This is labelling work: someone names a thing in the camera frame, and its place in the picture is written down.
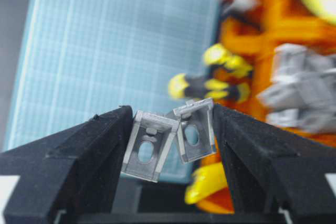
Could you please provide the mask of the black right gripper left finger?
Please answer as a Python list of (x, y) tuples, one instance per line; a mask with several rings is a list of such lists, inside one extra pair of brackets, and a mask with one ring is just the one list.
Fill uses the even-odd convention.
[(128, 105), (1, 153), (1, 176), (17, 182), (4, 223), (54, 223), (58, 213), (110, 212), (132, 128)]

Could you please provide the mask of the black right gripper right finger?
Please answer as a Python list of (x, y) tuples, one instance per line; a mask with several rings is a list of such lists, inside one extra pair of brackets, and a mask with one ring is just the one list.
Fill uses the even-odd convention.
[(238, 215), (335, 223), (335, 149), (214, 106), (214, 131)]

